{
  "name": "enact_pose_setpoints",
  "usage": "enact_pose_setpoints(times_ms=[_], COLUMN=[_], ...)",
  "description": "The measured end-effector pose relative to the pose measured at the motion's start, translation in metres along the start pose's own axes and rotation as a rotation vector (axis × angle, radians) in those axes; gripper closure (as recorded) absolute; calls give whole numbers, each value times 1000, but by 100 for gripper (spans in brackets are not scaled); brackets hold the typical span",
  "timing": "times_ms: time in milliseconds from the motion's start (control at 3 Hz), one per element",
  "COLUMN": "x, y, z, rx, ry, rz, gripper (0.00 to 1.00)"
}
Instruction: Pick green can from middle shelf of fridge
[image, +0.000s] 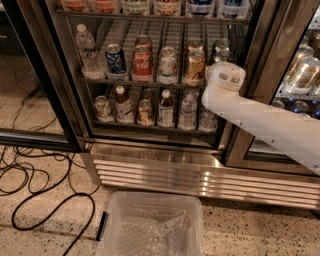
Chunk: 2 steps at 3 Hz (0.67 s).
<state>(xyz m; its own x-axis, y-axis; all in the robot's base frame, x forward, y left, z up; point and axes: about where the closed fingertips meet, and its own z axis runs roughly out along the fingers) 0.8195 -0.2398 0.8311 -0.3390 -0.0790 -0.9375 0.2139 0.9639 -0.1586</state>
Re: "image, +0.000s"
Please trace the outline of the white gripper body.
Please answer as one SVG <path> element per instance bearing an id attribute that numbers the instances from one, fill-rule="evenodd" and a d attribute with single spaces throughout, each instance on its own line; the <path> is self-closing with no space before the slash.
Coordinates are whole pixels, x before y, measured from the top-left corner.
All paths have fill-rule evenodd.
<path id="1" fill-rule="evenodd" d="M 238 92 L 243 85 L 246 71 L 230 62 L 217 62 L 209 66 L 205 73 L 208 84 Z"/>

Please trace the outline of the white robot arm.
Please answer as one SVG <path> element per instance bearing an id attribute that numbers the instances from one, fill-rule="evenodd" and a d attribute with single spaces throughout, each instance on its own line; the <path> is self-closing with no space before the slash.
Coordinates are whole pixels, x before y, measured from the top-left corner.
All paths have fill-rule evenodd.
<path id="1" fill-rule="evenodd" d="M 209 66 L 203 106 L 320 175 L 320 121 L 240 96 L 245 77 L 230 62 Z"/>

